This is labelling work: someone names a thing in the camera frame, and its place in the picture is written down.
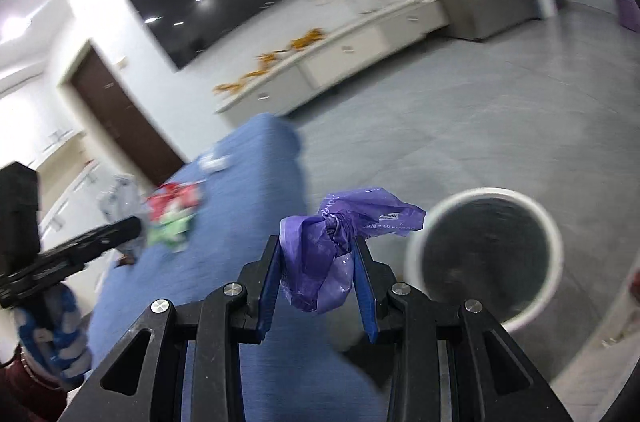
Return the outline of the blue white gloved left hand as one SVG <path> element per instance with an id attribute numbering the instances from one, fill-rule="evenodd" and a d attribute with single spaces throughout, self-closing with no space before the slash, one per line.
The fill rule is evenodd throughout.
<path id="1" fill-rule="evenodd" d="M 58 283 L 12 315 L 27 369 L 65 392 L 81 387 L 92 354 L 73 291 Z"/>

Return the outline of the dark red sleeve forearm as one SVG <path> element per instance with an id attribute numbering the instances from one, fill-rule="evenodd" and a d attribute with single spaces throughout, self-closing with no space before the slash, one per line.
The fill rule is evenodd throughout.
<path id="1" fill-rule="evenodd" d="M 35 374 L 21 346 L 1 365 L 0 395 L 1 422 L 55 422 L 67 404 L 65 390 Z"/>

